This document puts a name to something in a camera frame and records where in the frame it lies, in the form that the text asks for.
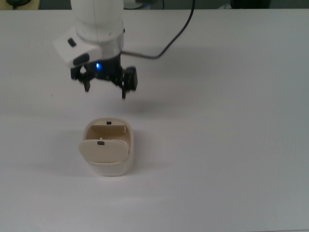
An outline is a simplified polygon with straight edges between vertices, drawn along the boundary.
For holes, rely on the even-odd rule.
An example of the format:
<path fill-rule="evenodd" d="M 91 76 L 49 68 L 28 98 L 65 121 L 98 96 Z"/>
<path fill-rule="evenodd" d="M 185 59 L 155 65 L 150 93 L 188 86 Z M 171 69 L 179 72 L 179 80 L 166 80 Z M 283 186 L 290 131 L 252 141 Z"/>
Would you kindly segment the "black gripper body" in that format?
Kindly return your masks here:
<path fill-rule="evenodd" d="M 97 60 L 84 65 L 91 79 L 115 82 L 122 76 L 121 55 L 111 59 Z"/>

